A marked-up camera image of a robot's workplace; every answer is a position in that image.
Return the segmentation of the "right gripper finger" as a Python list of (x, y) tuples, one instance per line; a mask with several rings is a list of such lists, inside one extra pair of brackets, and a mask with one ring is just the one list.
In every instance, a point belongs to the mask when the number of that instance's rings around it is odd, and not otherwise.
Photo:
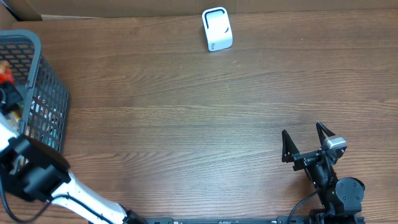
[(282, 131), (282, 162), (293, 162), (294, 157), (299, 156), (300, 152), (297, 149), (292, 138), (288, 132), (284, 129)]
[(328, 137), (332, 137), (335, 135), (332, 131), (330, 131), (321, 121), (316, 123), (318, 138), (320, 140), (321, 145), (325, 145)]

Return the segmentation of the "orange spaghetti packet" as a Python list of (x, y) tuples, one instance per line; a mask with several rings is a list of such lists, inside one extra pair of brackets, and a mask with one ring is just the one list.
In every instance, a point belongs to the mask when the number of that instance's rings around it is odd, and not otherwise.
[(14, 77), (9, 62), (7, 60), (2, 60), (0, 63), (0, 84), (6, 82), (14, 84)]

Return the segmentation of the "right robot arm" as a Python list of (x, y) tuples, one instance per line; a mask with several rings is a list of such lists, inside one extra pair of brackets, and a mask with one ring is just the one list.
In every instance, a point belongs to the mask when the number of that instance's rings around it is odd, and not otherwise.
[[(365, 185), (354, 177), (337, 178), (333, 169), (346, 151), (346, 140), (330, 131), (322, 122), (316, 123), (320, 147), (300, 153), (289, 133), (282, 131), (282, 162), (290, 163), (294, 171), (304, 170), (315, 191), (291, 210), (287, 217), (278, 217), (278, 223), (364, 223), (357, 214), (362, 211)], [(322, 208), (313, 209), (307, 216), (296, 216), (297, 209), (314, 195)]]

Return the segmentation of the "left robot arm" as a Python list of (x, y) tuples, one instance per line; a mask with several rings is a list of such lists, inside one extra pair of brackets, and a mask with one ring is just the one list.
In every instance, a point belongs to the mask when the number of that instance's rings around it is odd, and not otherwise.
[(28, 219), (28, 223), (36, 220), (51, 204), (65, 207), (89, 223), (144, 223), (133, 211), (106, 200), (77, 180), (60, 153), (18, 133), (7, 122), (5, 115), (21, 99), (10, 81), (1, 83), (1, 200), (9, 217), (15, 222), (24, 222), (12, 212), (7, 193), (27, 202), (44, 202), (44, 207)]

